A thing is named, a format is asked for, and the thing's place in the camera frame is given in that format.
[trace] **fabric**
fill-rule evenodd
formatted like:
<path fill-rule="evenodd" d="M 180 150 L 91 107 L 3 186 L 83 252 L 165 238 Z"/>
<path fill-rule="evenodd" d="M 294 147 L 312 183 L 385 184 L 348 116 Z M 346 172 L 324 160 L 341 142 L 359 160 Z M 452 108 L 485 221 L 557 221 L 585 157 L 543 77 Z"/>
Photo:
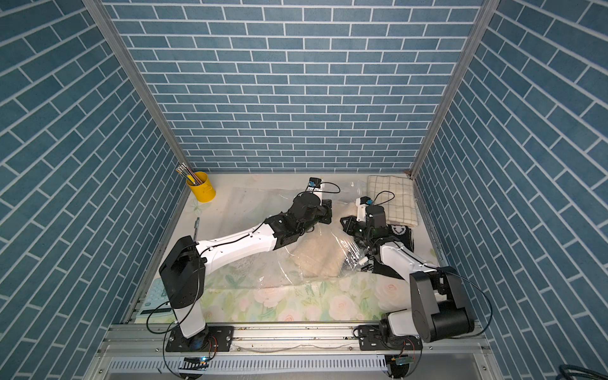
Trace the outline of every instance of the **fabric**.
<path fill-rule="evenodd" d="M 305 277 L 338 277 L 345 261 L 352 265 L 359 260 L 359 248 L 340 223 L 345 216 L 357 215 L 357 207 L 353 202 L 335 202 L 331 208 L 331 224 L 317 223 L 315 231 L 306 234 L 311 236 L 302 237 L 293 249 L 287 247 Z"/>
<path fill-rule="evenodd" d="M 376 199 L 375 204 L 388 201 L 392 198 L 389 191 L 395 194 L 395 198 L 382 206 L 386 214 L 386 222 L 390 224 L 403 224 L 409 227 L 418 225 L 416 215 L 416 199 L 414 198 L 414 181 L 407 178 L 394 176 L 369 176 L 367 177 L 367 193 L 371 199 Z"/>

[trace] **black mounting plate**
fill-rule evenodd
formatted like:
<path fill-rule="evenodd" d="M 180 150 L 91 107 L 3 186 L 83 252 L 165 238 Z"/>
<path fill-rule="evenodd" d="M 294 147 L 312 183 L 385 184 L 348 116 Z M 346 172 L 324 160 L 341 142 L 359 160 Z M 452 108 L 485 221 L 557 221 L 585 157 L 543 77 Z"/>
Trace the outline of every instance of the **black mounting plate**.
<path fill-rule="evenodd" d="M 218 352 L 230 351 L 232 343 L 233 326 L 207 326 L 197 335 L 184 338 L 180 328 L 174 329 L 169 335 L 166 352 L 209 352 L 209 341 L 211 341 L 211 352 L 215 351 L 215 338 L 218 341 Z"/>
<path fill-rule="evenodd" d="M 412 351 L 412 344 L 408 339 L 412 341 L 416 351 L 422 349 L 422 342 L 413 335 L 404 337 L 398 345 L 387 345 L 383 343 L 379 325 L 360 325 L 355 329 L 355 333 L 356 336 L 359 337 L 359 349 L 361 349 L 361 351 L 401 351 L 403 342 L 406 344 L 405 352 Z"/>

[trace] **blue brick wallpaper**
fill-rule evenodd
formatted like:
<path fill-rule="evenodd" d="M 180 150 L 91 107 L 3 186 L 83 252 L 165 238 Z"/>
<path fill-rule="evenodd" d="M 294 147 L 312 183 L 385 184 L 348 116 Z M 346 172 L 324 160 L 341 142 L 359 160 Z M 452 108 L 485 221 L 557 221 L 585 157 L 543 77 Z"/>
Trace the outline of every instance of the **blue brick wallpaper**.
<path fill-rule="evenodd" d="M 411 166 L 481 3 L 105 1 L 194 166 L 367 172 Z"/>
<path fill-rule="evenodd" d="M 80 0 L 0 0 L 0 379 L 83 376 L 181 192 Z"/>
<path fill-rule="evenodd" d="M 607 20 L 502 0 L 417 180 L 505 378 L 608 372 Z"/>

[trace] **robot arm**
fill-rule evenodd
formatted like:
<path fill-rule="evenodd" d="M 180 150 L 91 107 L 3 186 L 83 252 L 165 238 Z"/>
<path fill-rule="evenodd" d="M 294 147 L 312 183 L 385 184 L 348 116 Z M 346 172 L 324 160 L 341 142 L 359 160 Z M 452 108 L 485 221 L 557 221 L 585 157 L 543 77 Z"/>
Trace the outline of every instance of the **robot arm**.
<path fill-rule="evenodd" d="M 298 240 L 316 223 L 331 223 L 331 200 L 323 200 L 323 182 L 310 178 L 287 212 L 235 234 L 194 242 L 182 237 L 161 264 L 159 273 L 184 337 L 202 331 L 205 320 L 193 304 L 202 296 L 205 273 L 241 258 L 278 249 Z"/>
<path fill-rule="evenodd" d="M 410 285 L 411 310 L 388 313 L 380 322 L 385 343 L 407 335 L 433 342 L 472 332 L 475 314 L 456 269 L 426 263 L 406 248 L 390 233 L 384 208 L 370 198 L 355 204 L 357 216 L 340 219 L 344 232 L 365 251 L 374 273 L 408 279 Z M 437 301 L 435 292 L 447 299 Z"/>

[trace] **transparent plastic sheet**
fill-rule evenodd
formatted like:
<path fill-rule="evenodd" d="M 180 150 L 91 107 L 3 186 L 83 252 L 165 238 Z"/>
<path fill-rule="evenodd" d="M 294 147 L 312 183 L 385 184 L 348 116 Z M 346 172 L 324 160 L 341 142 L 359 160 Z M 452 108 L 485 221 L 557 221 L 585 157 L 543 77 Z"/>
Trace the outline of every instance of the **transparent plastic sheet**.
<path fill-rule="evenodd" d="M 261 289 L 296 286 L 304 283 L 342 278 L 359 269 L 362 257 L 352 237 L 342 231 L 340 218 L 356 215 L 354 200 L 365 193 L 362 181 L 337 182 L 340 193 L 323 193 L 332 200 L 332 223 L 317 223 L 295 243 L 237 260 L 206 276 L 206 289 Z M 301 190 L 234 188 L 231 207 L 226 210 L 219 235 L 226 236 L 285 212 Z M 325 185 L 325 190 L 336 191 Z"/>

